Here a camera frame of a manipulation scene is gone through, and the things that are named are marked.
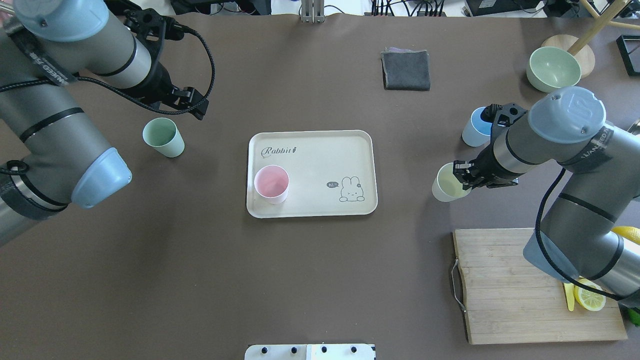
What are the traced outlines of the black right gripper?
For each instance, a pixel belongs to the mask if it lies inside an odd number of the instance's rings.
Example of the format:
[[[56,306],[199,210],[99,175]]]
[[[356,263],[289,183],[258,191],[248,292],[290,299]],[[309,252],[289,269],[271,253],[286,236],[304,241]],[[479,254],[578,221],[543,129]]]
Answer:
[[[506,170],[500,165],[492,147],[483,149],[473,161],[455,160],[453,174],[463,190],[481,187],[494,189],[518,185],[518,173]]]

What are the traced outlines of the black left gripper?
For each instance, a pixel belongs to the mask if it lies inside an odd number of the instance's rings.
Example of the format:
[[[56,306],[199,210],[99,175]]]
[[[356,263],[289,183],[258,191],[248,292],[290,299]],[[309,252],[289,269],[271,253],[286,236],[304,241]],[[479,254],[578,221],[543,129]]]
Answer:
[[[177,99],[179,101],[198,101],[199,91],[190,86],[183,89],[174,86],[169,71],[161,63],[155,63],[142,82],[142,102],[174,103]],[[180,103],[174,105],[173,108],[176,111],[192,114],[196,119],[202,121],[209,104],[208,102],[202,102],[200,105]]]

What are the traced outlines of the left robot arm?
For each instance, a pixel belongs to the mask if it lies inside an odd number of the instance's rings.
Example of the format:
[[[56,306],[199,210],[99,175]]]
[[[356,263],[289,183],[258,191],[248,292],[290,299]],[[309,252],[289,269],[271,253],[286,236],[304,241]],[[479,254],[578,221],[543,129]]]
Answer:
[[[203,119],[208,94],[173,85],[165,39],[196,30],[153,9],[121,22],[102,0],[15,0],[1,25],[1,119],[29,154],[1,164],[1,244],[74,203],[92,208],[130,183],[118,150],[67,87],[87,82],[140,107]]]

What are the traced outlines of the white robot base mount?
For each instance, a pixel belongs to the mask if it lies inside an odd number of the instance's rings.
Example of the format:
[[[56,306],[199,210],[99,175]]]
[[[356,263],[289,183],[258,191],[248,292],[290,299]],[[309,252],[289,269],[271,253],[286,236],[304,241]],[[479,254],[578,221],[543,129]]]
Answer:
[[[374,344],[307,343],[254,344],[247,347],[245,360],[375,360]]]

